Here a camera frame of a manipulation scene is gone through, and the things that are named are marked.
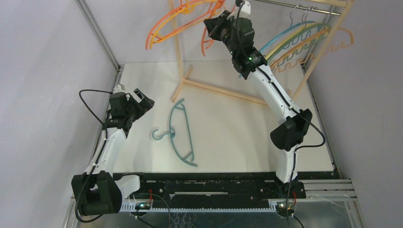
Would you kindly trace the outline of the pale yellow wavy hanger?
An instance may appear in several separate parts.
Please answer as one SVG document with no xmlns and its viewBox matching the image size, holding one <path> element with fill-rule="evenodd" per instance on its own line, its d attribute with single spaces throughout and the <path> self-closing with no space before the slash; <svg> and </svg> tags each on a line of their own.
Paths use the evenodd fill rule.
<svg viewBox="0 0 403 228">
<path fill-rule="evenodd" d="M 289 35 L 283 41 L 281 41 L 277 46 L 271 50 L 268 55 L 266 56 L 267 61 L 271 61 L 278 53 L 282 50 L 289 48 L 291 45 L 296 45 L 297 43 L 304 41 L 308 37 L 312 35 L 311 30 L 314 26 L 309 26 L 304 29 L 300 29 L 298 32 L 294 32 L 293 34 Z"/>
</svg>

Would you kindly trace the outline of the blue wavy hanger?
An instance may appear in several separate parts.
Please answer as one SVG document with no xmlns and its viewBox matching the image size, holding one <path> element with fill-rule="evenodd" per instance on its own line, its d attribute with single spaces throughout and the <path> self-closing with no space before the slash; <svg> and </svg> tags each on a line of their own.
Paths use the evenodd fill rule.
<svg viewBox="0 0 403 228">
<path fill-rule="evenodd" d="M 311 7 L 309 7 L 309 8 L 306 10 L 305 14 L 306 14 L 307 12 L 311 12 L 311 11 L 316 10 L 316 9 L 318 9 L 318 8 L 317 8 L 317 7 L 314 7 L 314 6 L 311 6 Z M 266 50 L 271 44 L 273 44 L 273 43 L 274 43 L 276 40 L 278 40 L 281 36 L 287 34 L 288 32 L 292 31 L 293 29 L 298 28 L 298 27 L 301 26 L 301 25 L 306 25 L 306 24 L 308 24 L 308 23 L 313 23 L 314 21 L 305 21 L 305 19 L 303 19 L 305 14 L 303 14 L 302 19 L 301 19 L 301 22 L 299 22 L 299 23 L 297 23 L 297 24 L 295 24 L 295 25 L 293 24 L 293 19 L 292 19 L 292 17 L 291 17 L 291 25 L 289 26 L 289 28 L 285 29 L 284 31 L 280 32 L 280 33 L 277 34 L 275 37 L 273 37 L 271 40 L 269 40 L 269 41 L 259 50 L 259 52 L 263 52 L 264 50 Z"/>
</svg>

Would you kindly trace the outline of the teal plastic hanger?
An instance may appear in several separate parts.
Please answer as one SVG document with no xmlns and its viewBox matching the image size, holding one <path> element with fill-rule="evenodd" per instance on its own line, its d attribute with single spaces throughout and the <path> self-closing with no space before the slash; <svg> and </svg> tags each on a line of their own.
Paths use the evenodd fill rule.
<svg viewBox="0 0 403 228">
<path fill-rule="evenodd" d="M 185 99 L 177 101 L 169 112 L 168 127 L 164 132 L 155 129 L 151 132 L 151 138 L 160 141 L 169 138 L 174 154 L 180 161 L 191 167 L 198 167 L 195 162 L 195 151 L 190 130 Z"/>
</svg>

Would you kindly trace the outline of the pale green wavy hanger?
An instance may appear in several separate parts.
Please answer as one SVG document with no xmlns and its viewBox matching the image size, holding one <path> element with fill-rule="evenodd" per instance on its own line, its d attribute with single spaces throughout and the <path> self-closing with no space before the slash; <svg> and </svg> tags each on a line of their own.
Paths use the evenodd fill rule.
<svg viewBox="0 0 403 228">
<path fill-rule="evenodd" d="M 288 37 L 286 37 L 283 41 L 281 41 L 279 44 L 277 44 L 268 54 L 267 54 L 267 61 L 270 62 L 276 54 L 278 54 L 281 50 L 287 48 L 289 45 L 291 45 L 294 40 L 299 40 L 299 37 L 302 36 L 305 32 L 307 32 L 306 27 L 316 25 L 316 24 L 321 24 L 323 22 L 329 22 L 331 15 L 326 15 L 323 19 L 322 22 L 315 22 L 315 23 L 308 23 L 306 25 L 301 25 L 298 27 L 298 29 L 290 34 Z"/>
</svg>

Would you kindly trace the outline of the light orange wavy hanger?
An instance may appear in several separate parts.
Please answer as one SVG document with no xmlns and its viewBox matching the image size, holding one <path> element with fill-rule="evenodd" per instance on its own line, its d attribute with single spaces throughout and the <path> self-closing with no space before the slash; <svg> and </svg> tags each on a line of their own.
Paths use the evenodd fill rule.
<svg viewBox="0 0 403 228">
<path fill-rule="evenodd" d="M 325 40 L 329 34 L 330 29 L 325 29 L 320 31 L 318 35 L 313 35 L 313 37 L 309 37 L 304 41 L 301 41 L 296 46 L 294 46 L 291 50 L 287 51 L 277 60 L 270 64 L 270 68 L 272 72 L 280 73 L 287 69 L 291 69 L 296 66 L 303 65 L 304 63 L 314 60 L 316 58 L 314 53 L 308 54 L 307 57 L 299 57 L 299 55 L 308 50 L 310 47 L 320 43 L 322 40 Z M 339 49 L 344 49 L 352 46 L 355 43 L 355 37 L 353 33 L 345 28 L 339 28 L 338 31 L 342 31 L 347 35 L 347 40 L 341 40 L 337 44 L 330 44 L 324 51 L 323 55 L 335 52 Z"/>
</svg>

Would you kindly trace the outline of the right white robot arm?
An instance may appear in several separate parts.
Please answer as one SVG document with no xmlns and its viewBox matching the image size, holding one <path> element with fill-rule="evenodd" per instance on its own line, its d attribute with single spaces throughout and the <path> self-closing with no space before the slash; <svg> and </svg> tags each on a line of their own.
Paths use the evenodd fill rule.
<svg viewBox="0 0 403 228">
<path fill-rule="evenodd" d="M 235 70 L 254 85 L 275 115 L 278 127 L 270 133 L 270 139 L 280 156 L 276 170 L 279 181 L 274 187 L 279 197 L 286 198 L 294 190 L 291 181 L 297 177 L 296 150 L 307 134 L 312 112 L 302 110 L 274 77 L 267 60 L 254 47 L 255 32 L 250 19 L 226 10 L 203 23 L 208 36 L 226 46 Z"/>
</svg>

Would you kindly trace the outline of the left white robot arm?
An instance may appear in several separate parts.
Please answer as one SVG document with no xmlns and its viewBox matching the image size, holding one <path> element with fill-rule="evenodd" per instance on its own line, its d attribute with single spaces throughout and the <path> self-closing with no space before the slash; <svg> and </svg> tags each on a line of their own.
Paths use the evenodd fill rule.
<svg viewBox="0 0 403 228">
<path fill-rule="evenodd" d="M 74 175 L 71 181 L 75 215 L 82 223 L 83 216 L 93 216 L 96 220 L 105 214 L 118 213 L 124 198 L 130 194 L 143 198 L 149 190 L 148 184 L 137 175 L 116 181 L 113 173 L 133 123 L 153 108 L 154 100 L 138 88 L 129 93 L 122 85 L 107 94 L 110 108 L 105 120 L 100 121 L 101 141 L 84 173 Z"/>
</svg>

